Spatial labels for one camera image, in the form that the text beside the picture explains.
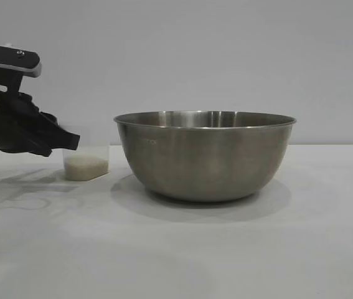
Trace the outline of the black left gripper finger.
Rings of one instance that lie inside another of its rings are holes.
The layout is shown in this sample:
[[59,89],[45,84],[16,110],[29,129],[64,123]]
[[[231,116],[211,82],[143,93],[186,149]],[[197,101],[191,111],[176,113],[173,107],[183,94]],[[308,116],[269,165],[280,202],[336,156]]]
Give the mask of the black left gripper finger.
[[40,132],[44,134],[66,134],[67,130],[62,128],[57,117],[46,112],[40,112]]
[[52,150],[76,150],[80,141],[80,135],[71,133],[61,126],[55,125],[43,133],[43,139]]

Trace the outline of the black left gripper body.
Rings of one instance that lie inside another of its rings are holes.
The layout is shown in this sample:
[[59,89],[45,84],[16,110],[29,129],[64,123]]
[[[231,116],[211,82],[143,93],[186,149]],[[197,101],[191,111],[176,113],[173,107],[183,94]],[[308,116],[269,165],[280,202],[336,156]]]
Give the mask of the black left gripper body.
[[24,74],[0,70],[0,151],[50,156],[40,132],[40,110],[32,96],[20,92]]

